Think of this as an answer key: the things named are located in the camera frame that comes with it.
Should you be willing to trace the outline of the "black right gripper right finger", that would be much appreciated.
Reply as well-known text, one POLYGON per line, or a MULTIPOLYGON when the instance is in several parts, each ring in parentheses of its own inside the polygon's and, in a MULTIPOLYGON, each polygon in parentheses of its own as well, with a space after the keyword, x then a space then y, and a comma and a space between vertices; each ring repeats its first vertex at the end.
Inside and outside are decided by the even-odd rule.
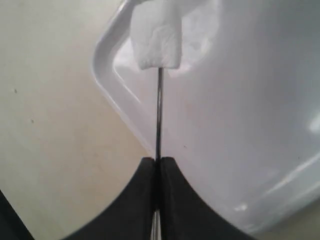
POLYGON ((176 161, 159 161, 160 225, 163 240, 252 240, 213 211, 188 183, 176 161))

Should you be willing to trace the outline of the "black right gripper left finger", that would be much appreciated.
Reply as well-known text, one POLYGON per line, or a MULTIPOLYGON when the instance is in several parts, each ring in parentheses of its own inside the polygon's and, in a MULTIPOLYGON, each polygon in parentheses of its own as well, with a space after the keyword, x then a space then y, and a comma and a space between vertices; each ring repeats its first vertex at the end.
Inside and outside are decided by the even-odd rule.
POLYGON ((95 219, 67 240, 149 240, 151 238, 155 160, 141 159, 119 196, 95 219))

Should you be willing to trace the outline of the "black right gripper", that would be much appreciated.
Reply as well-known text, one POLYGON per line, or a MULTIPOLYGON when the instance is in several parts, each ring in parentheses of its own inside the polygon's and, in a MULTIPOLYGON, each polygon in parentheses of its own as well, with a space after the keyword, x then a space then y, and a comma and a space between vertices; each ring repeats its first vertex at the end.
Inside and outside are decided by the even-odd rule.
POLYGON ((34 240, 2 191, 0 192, 0 239, 34 240))

